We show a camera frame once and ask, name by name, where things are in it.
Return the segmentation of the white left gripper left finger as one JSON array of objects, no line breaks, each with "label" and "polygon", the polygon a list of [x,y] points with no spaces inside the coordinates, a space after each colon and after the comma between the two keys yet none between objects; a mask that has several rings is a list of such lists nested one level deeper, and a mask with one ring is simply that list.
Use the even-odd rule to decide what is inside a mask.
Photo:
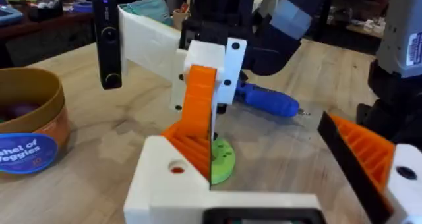
[{"label": "white left gripper left finger", "polygon": [[201,223],[210,184],[163,136],[146,139],[123,207],[126,223]]}]

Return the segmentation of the white orange left gripper right finger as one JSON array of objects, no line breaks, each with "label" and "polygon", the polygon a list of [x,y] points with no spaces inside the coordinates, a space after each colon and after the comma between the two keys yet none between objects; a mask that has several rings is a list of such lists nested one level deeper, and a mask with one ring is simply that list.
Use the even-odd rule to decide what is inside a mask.
[{"label": "white orange left gripper right finger", "polygon": [[421,224],[421,150],[323,112],[318,133],[371,223]]}]

